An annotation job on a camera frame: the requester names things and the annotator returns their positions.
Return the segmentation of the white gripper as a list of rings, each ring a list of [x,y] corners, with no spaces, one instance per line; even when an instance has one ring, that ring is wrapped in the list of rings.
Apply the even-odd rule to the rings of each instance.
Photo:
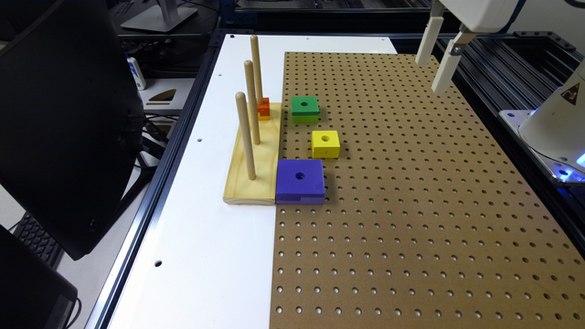
[[[518,0],[433,0],[431,14],[416,54],[416,63],[426,66],[444,21],[445,7],[471,32],[459,32],[451,39],[441,59],[431,89],[443,94],[462,58],[466,46],[476,37],[475,33],[494,33],[510,20]]]

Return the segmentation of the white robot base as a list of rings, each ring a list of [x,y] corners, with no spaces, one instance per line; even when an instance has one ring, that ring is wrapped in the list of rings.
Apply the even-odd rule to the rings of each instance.
[[[584,183],[584,65],[534,110],[500,111],[500,117],[560,186]]]

